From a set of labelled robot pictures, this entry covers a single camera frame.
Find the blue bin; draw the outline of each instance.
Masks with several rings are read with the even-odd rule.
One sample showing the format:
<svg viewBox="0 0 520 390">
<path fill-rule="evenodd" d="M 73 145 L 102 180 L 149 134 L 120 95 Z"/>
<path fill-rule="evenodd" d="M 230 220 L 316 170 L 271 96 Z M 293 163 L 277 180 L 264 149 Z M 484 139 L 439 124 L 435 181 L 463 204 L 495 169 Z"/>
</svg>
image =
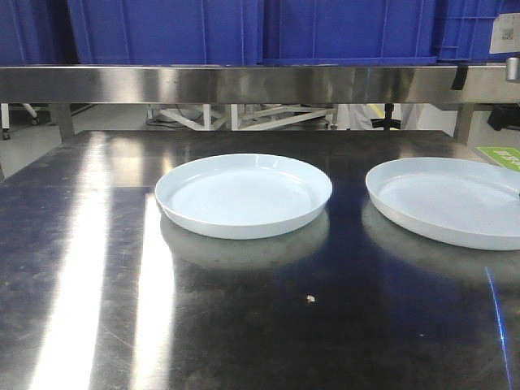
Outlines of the blue bin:
<svg viewBox="0 0 520 390">
<path fill-rule="evenodd" d="M 512 54 L 489 54 L 493 21 L 520 12 L 518 0 L 437 0 L 434 52 L 440 61 L 503 61 Z"/>
<path fill-rule="evenodd" d="M 250 65 L 263 0 L 69 0 L 80 61 Z"/>
<path fill-rule="evenodd" d="M 77 63 L 67 0 L 0 0 L 0 65 Z"/>
<path fill-rule="evenodd" d="M 434 63 L 436 0 L 266 0 L 264 63 Z"/>
</svg>

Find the metal frame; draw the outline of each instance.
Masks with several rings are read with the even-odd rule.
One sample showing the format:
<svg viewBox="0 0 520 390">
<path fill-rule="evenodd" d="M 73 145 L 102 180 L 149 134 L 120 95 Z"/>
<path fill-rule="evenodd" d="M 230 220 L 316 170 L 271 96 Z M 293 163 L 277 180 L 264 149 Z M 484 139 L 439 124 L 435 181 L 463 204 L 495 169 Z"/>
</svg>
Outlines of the metal frame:
<svg viewBox="0 0 520 390">
<path fill-rule="evenodd" d="M 159 110 L 159 113 L 166 116 L 169 119 L 175 120 L 184 126 L 191 128 L 192 130 L 198 131 L 212 131 L 219 130 L 227 121 L 224 115 L 220 114 L 215 110 L 211 110 L 211 104 L 203 104 L 202 107 L 194 106 L 193 108 L 202 112 L 202 124 L 197 123 L 194 120 L 188 119 L 175 110 L 163 109 Z"/>
<path fill-rule="evenodd" d="M 507 82 L 505 63 L 464 68 L 455 65 L 0 67 L 0 101 L 56 104 L 455 103 L 465 107 L 464 115 L 459 115 L 457 123 L 460 136 L 469 132 L 470 120 L 467 118 L 471 117 L 472 109 L 466 104 L 518 102 L 520 85 Z M 73 133 L 62 121 L 59 124 L 64 134 Z"/>
<path fill-rule="evenodd" d="M 332 115 L 333 118 L 337 118 L 336 109 L 323 109 L 316 107 L 303 107 L 303 106 L 290 106 L 290 105 L 279 105 L 275 107 L 266 108 L 265 110 L 257 110 L 251 112 L 245 112 L 241 110 L 243 105 L 231 104 L 231 129 L 232 130 L 270 130 L 272 128 L 279 128 L 280 126 L 286 126 L 288 124 L 296 124 L 309 119 L 315 119 Z M 293 115 L 287 118 L 277 119 L 276 116 L 279 114 L 292 113 L 299 114 Z M 270 116 L 271 120 L 256 124 L 250 124 L 242 126 L 242 124 L 251 119 L 263 118 Z M 332 120 L 332 126 L 336 125 L 334 119 Z"/>
</svg>

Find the plate rim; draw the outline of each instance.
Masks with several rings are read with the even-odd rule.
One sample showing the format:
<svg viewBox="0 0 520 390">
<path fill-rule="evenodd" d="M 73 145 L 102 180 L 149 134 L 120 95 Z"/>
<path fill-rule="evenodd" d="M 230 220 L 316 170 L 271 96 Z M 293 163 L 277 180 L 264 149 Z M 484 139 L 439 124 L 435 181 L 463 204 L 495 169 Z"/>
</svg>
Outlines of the plate rim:
<svg viewBox="0 0 520 390">
<path fill-rule="evenodd" d="M 464 247 L 467 247 L 467 248 L 488 249 L 488 245 L 484 245 L 484 246 L 472 245 L 472 246 L 469 246 L 466 243 L 466 241 L 468 239 L 472 239 L 472 238 L 475 238 L 475 237 L 481 237 L 481 238 L 486 238 L 486 239 L 496 239 L 496 240 L 500 240 L 500 241 L 513 241 L 513 240 L 520 239 L 520 234 L 518 234 L 518 235 L 488 234 L 488 233 L 478 233 L 478 232 L 471 232 L 471 231 L 467 231 L 467 230 L 460 230 L 460 229 L 455 229 L 455 228 L 452 228 L 452 227 L 445 227 L 445 226 L 439 225 L 438 223 L 427 222 L 424 219 L 420 219 L 420 218 L 418 218 L 418 217 L 416 217 L 414 215 L 411 215 L 409 213 L 405 213 L 404 211 L 401 211 L 401 210 L 398 210 L 398 209 L 395 209 L 395 208 L 389 206 L 385 201 L 383 201 L 381 199 L 380 196 L 378 196 L 378 194 L 371 187 L 371 185 L 369 185 L 369 180 L 371 179 L 369 176 L 371 174 L 373 174 L 373 172 L 375 172 L 378 168 L 381 168 L 382 166 L 392 165 L 393 163 L 402 162 L 402 161 L 405 161 L 405 160 L 423 160 L 423 161 L 429 160 L 429 161 L 445 161 L 445 162 L 446 161 L 456 161 L 458 163 L 464 163 L 464 164 L 469 164 L 469 165 L 484 166 L 484 167 L 486 167 L 486 169 L 490 169 L 490 170 L 494 170 L 494 171 L 508 172 L 508 174 L 510 174 L 510 175 L 513 175 L 513 174 L 517 173 L 517 172 L 511 171 L 511 170 L 508 170 L 507 168 L 504 168 L 504 167 L 498 167 L 496 165 L 492 165 L 492 164 L 489 164 L 489 163 L 486 163 L 486 162 L 479 162 L 479 161 L 468 160 L 468 159 L 464 159 L 464 158 L 412 157 L 412 158 L 398 158 L 398 159 L 393 159 L 393 160 L 390 160 L 390 161 L 387 161 L 387 162 L 382 162 L 382 163 L 376 165 L 375 167 L 372 167 L 366 173 L 366 176 L 365 176 L 365 186 L 366 186 L 366 189 L 367 189 L 367 191 L 369 193 L 370 199 L 372 199 L 375 207 L 386 218 L 390 219 L 392 222 L 396 223 L 397 225 L 401 226 L 402 228 L 410 230 L 410 231 L 412 231 L 412 232 L 414 232 L 416 234 L 419 234 L 420 236 L 425 236 L 427 238 L 431 238 L 432 240 L 441 241 L 441 242 L 452 244 L 452 245 L 464 246 Z M 406 219 L 411 220 L 413 223 L 423 225 L 424 227 L 426 227 L 426 226 L 433 227 L 435 230 L 438 231 L 437 233 L 439 233 L 440 231 L 444 231 L 444 232 L 454 233 L 455 235 L 458 235 L 458 236 L 464 236 L 465 237 L 465 240 L 464 240 L 465 243 L 461 244 L 460 240 L 441 240 L 438 236 L 436 236 L 436 234 L 425 234 L 423 232 L 418 232 L 417 230 L 414 230 L 414 229 L 412 229 L 412 228 L 410 228 L 408 226 L 405 226 L 405 225 L 408 225 L 407 221 L 405 221 L 405 225 L 404 225 L 404 224 L 402 224 L 400 222 L 397 222 L 395 219 L 391 218 L 390 215 L 388 215 L 388 214 L 390 214 L 389 211 L 391 211 L 392 213 L 397 213 L 400 216 L 403 216 Z M 515 249 L 498 249 L 497 247 L 493 247 L 493 249 L 489 249 L 489 250 L 515 250 Z"/>
<path fill-rule="evenodd" d="M 292 161 L 294 163 L 297 163 L 297 164 L 301 164 L 301 165 L 306 166 L 307 168 L 309 168 L 311 170 L 314 170 L 314 171 L 318 172 L 320 174 L 320 176 L 322 176 L 322 178 L 324 179 L 324 182 L 327 183 L 327 186 L 328 186 L 327 191 L 326 191 L 326 196 L 324 197 L 324 201 L 319 202 L 318 205 L 315 206 L 315 207 L 309 208 L 306 212 L 300 213 L 298 215 L 295 215 L 295 216 L 293 216 L 293 217 L 291 217 L 289 219 L 278 219 L 276 221 L 270 221 L 270 222 L 267 222 L 267 223 L 247 223 L 247 224 L 238 223 L 238 224 L 230 224 L 230 223 L 214 223 L 214 222 L 205 221 L 203 219 L 195 219 L 195 218 L 189 217 L 189 216 L 187 216 L 185 214 L 179 213 L 178 211 L 174 211 L 170 207 L 168 207 L 166 205 L 166 203 L 164 201 L 162 201 L 160 196 L 158 195 L 158 189 L 159 189 L 161 183 L 163 183 L 167 179 L 167 176 L 173 175 L 173 172 L 176 169 L 178 169 L 178 168 L 185 167 L 185 166 L 188 166 L 188 165 L 191 165 L 191 164 L 195 164 L 195 163 L 200 163 L 201 161 L 208 161 L 208 160 L 211 160 L 211 159 L 216 159 L 216 158 L 217 159 L 221 159 L 221 158 L 239 157 L 239 156 L 248 156 L 248 157 L 249 156 L 263 156 L 263 157 L 268 157 L 268 158 L 282 158 L 282 159 L 290 160 L 290 161 Z M 296 159 L 296 158 L 291 158 L 291 157 L 287 157 L 287 156 L 281 156 L 281 155 L 278 155 L 278 154 L 232 153 L 232 154 L 216 154 L 216 155 L 208 156 L 208 157 L 204 157 L 204 158 L 197 158 L 197 159 L 185 162 L 183 164 L 180 164 L 178 167 L 175 167 L 175 168 L 171 169 L 169 172 L 165 173 L 164 175 L 162 175 L 159 178 L 159 180 L 158 180 L 158 182 L 157 182 L 157 184 L 155 185 L 155 188 L 154 188 L 154 195 L 155 195 L 155 198 L 156 198 L 157 202 L 159 203 L 159 205 L 165 211 L 171 213 L 172 215 L 174 215 L 176 217 L 188 220 L 188 221 L 190 221 L 192 223 L 204 224 L 206 226 L 211 226 L 211 227 L 215 227 L 215 228 L 235 228 L 235 229 L 238 229 L 238 228 L 269 227 L 270 225 L 279 225 L 281 223 L 289 223 L 289 222 L 291 222 L 293 220 L 304 218 L 307 215 L 311 215 L 311 214 L 315 213 L 317 210 L 322 209 L 324 207 L 324 205 L 327 203 L 327 201 L 330 199 L 330 197 L 332 195 L 332 190 L 333 190 L 332 181 L 328 177 L 328 175 L 324 171 L 322 171 L 321 169 L 317 168 L 316 166 L 314 166 L 314 165 L 312 165 L 312 164 L 310 164 L 308 162 L 301 161 L 301 160 Z"/>
</svg>

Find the table leg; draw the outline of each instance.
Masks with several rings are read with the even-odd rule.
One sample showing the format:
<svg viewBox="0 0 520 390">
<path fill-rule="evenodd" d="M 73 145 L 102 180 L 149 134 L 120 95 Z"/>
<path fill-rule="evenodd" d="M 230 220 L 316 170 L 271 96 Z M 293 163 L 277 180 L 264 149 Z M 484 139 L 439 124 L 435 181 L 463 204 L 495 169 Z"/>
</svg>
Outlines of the table leg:
<svg viewBox="0 0 520 390">
<path fill-rule="evenodd" d="M 461 104 L 458 107 L 453 137 L 464 145 L 468 145 L 468 140 L 470 139 L 471 120 L 473 119 L 474 111 L 475 104 Z"/>
<path fill-rule="evenodd" d="M 231 104 L 231 130 L 238 130 L 239 126 L 238 104 Z"/>
<path fill-rule="evenodd" d="M 59 127 L 59 135 L 62 141 L 74 136 L 74 124 L 72 123 L 71 107 L 68 104 L 49 104 L 52 121 Z"/>
<path fill-rule="evenodd" d="M 204 130 L 209 131 L 211 128 L 211 104 L 202 105 L 202 114 L 204 115 Z"/>
<path fill-rule="evenodd" d="M 332 130 L 336 130 L 338 128 L 338 110 L 340 109 L 339 104 L 335 104 L 332 109 L 332 121 L 329 125 L 329 128 Z"/>
</svg>

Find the white floor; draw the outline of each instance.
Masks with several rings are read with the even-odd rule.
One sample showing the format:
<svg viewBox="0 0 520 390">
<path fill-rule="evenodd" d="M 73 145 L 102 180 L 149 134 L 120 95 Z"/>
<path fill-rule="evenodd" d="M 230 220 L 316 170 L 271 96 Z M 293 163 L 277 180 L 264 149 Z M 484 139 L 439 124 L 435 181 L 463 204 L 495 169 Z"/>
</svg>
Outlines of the white floor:
<svg viewBox="0 0 520 390">
<path fill-rule="evenodd" d="M 98 105 L 75 115 L 73 122 L 76 132 L 160 129 L 146 124 L 146 110 L 146 105 Z M 394 116 L 399 119 L 399 114 L 397 109 Z M 0 141 L 0 164 L 5 177 L 16 173 L 60 143 L 57 126 L 45 123 L 32 126 L 28 114 L 26 117 L 20 113 L 14 116 L 15 119 L 11 123 L 11 139 Z M 489 112 L 486 111 L 474 113 L 468 146 L 470 148 L 512 146 L 520 149 L 520 132 L 514 130 L 496 132 L 487 125 L 488 116 Z M 426 105 L 418 121 L 418 128 L 440 129 L 452 135 L 456 117 L 455 111 L 442 111 Z M 296 126 L 296 128 L 308 129 L 311 127 Z"/>
</svg>

